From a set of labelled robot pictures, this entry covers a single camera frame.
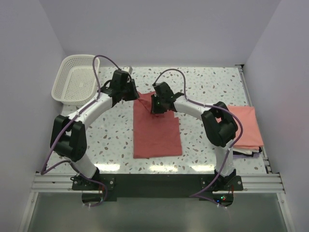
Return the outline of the red t shirt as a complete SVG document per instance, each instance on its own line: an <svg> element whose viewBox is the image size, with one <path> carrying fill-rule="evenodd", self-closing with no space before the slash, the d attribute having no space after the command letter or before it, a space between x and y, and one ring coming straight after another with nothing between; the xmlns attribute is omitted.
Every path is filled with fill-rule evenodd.
<svg viewBox="0 0 309 232"><path fill-rule="evenodd" d="M133 104L133 158L180 156L182 144L179 119L173 111L151 113L153 92L139 94Z"/></svg>

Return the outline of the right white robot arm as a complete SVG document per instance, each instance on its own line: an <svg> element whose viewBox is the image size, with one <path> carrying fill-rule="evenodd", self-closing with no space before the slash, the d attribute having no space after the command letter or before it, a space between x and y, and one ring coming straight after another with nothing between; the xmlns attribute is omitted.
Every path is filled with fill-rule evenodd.
<svg viewBox="0 0 309 232"><path fill-rule="evenodd" d="M184 93L174 93L166 82L153 84L155 94L151 96L152 114L167 111L184 113L203 123L208 141L215 148L216 165L214 178L198 193L222 186L236 176L233 162L233 146L237 141L236 132L242 129L240 123L227 106L219 101L216 104L202 104L186 97Z"/></svg>

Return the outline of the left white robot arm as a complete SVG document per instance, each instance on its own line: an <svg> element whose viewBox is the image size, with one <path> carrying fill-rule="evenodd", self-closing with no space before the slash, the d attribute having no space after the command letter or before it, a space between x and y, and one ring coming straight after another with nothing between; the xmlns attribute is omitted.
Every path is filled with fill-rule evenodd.
<svg viewBox="0 0 309 232"><path fill-rule="evenodd" d="M120 101L139 98L131 74L130 66L115 70L112 78L99 88L99 97L92 98L69 116L59 115L54 120L51 150L63 157L77 173L73 179L76 186L91 190L107 190L100 179L99 169L86 154L86 130L98 117Z"/></svg>

